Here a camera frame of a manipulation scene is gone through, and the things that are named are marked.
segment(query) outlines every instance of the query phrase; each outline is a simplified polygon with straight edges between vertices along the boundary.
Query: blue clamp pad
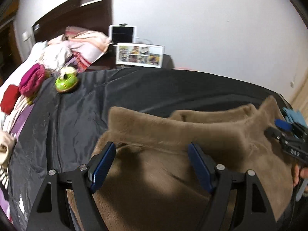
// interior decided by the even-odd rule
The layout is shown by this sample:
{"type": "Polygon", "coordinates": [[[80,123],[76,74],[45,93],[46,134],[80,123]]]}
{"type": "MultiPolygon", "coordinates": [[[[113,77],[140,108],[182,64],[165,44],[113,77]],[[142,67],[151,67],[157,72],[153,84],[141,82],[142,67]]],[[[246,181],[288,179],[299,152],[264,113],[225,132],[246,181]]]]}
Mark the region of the blue clamp pad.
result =
{"type": "Polygon", "coordinates": [[[197,178],[204,190],[210,194],[214,192],[217,186],[216,163],[214,160],[204,154],[202,149],[194,143],[188,146],[188,158],[193,166],[197,178]]]}
{"type": "Polygon", "coordinates": [[[275,120],[275,126],[284,131],[292,131],[292,124],[280,119],[275,120]]]}
{"type": "Polygon", "coordinates": [[[108,142],[102,152],[93,157],[95,158],[95,161],[88,171],[88,178],[92,182],[90,186],[90,191],[92,194],[102,187],[115,155],[115,144],[113,142],[108,142]]]}

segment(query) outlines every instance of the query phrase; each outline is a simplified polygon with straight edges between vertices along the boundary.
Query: red cloth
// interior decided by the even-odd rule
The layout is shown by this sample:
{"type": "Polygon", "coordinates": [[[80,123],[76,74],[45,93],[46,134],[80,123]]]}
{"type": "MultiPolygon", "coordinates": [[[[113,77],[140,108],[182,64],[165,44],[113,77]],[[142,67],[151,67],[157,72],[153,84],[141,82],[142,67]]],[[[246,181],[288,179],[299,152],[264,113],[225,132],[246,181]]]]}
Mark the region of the red cloth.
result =
{"type": "Polygon", "coordinates": [[[1,111],[10,115],[19,96],[20,93],[18,91],[18,87],[12,84],[9,85],[7,90],[4,92],[0,103],[1,111]]]}

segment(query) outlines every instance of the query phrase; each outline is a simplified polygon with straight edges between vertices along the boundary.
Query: hand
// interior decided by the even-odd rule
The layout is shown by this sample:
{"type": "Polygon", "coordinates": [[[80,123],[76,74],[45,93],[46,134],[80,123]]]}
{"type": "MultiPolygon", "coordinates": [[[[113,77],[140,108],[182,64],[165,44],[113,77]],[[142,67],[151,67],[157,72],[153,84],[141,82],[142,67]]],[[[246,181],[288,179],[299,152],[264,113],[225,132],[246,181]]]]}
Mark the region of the hand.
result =
{"type": "Polygon", "coordinates": [[[299,166],[296,164],[293,172],[293,186],[295,187],[299,182],[299,177],[303,179],[308,178],[308,167],[304,167],[301,171],[299,166]]]}

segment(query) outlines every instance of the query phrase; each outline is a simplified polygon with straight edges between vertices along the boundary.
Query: wooden headboard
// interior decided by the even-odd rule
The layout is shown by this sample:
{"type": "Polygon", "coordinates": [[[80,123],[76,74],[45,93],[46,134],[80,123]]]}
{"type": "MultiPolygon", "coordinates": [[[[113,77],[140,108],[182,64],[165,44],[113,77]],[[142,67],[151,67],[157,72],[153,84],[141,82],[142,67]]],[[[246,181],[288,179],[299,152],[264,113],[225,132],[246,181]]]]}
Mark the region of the wooden headboard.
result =
{"type": "Polygon", "coordinates": [[[40,18],[33,26],[35,41],[49,41],[65,33],[67,26],[78,26],[108,35],[112,24],[112,1],[101,0],[80,6],[84,0],[68,0],[40,18]]]}

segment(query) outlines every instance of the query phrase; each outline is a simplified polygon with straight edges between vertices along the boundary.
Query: black bed cover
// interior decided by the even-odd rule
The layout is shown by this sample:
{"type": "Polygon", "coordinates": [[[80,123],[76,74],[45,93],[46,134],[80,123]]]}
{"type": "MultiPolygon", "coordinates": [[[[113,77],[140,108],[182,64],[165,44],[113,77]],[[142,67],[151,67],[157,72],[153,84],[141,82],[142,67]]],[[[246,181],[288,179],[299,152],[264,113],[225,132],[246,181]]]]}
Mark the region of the black bed cover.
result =
{"type": "Polygon", "coordinates": [[[123,68],[79,74],[79,88],[59,94],[47,79],[10,162],[10,209],[15,227],[26,230],[31,207],[50,169],[74,170],[87,163],[107,130],[108,110],[120,106],[160,117],[174,110],[218,111],[273,95],[266,88],[213,74],[158,68],[123,68]]]}

